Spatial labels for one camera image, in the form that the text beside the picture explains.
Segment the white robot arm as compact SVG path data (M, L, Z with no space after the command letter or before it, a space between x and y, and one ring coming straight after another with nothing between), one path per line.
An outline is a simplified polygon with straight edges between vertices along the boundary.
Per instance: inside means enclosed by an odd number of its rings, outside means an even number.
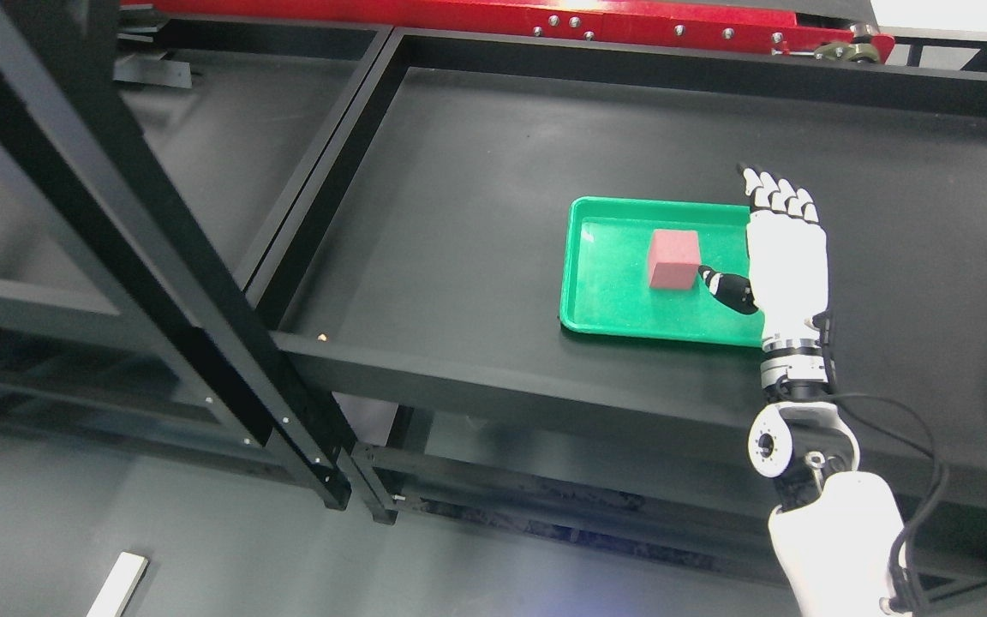
M803 616L913 616L894 542L904 524L888 484L860 469L858 439L828 399L811 338L763 341L767 402L747 452L778 495L768 531Z

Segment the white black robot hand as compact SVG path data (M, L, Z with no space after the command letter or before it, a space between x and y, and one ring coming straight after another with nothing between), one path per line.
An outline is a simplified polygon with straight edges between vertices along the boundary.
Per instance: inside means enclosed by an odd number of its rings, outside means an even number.
M763 317L764 351L819 339L815 319L828 308L828 253L811 192L756 165L738 165L738 172L749 207L748 273L701 265L698 277L726 308Z

